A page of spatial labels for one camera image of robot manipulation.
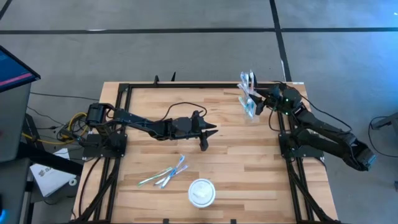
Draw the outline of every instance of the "computer screen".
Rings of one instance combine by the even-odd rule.
[[[40,75],[0,46],[0,92],[40,79]]]

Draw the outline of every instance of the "white paper cup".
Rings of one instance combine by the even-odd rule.
[[[205,208],[214,202],[216,189],[209,180],[197,179],[189,186],[188,197],[196,208]]]

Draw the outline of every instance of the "wooden tabletop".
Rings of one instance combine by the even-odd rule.
[[[307,95],[303,84],[290,85]],[[100,101],[115,104],[118,86],[118,82],[106,82]],[[133,89],[131,113],[157,120],[171,104],[188,101],[206,107],[205,121],[216,124],[219,131],[209,138],[207,151],[201,152],[197,139],[156,141],[147,133],[127,128],[128,144],[121,160],[113,223],[162,223],[164,218],[169,218],[171,223],[229,223],[231,219],[237,219],[238,223],[295,223],[278,132],[268,127],[270,110],[264,110],[252,122],[245,118],[239,95],[238,88]],[[168,117],[191,116],[197,109],[192,105],[178,105],[170,110]],[[275,113],[271,125],[279,128]],[[189,168],[174,177],[165,189],[153,187],[153,183],[137,187],[138,182],[175,166],[180,154],[185,155]],[[103,161],[97,163],[88,179],[83,211],[98,192]],[[82,180],[93,163],[85,164]],[[303,163],[310,193],[326,214],[337,218],[325,168],[312,158],[304,159]],[[207,208],[196,208],[188,200],[188,188],[199,178],[209,179],[215,185],[215,202]],[[83,181],[76,196],[76,214],[82,185]],[[299,195],[302,216],[306,218]],[[101,218],[105,218],[107,203],[108,195],[105,195]]]

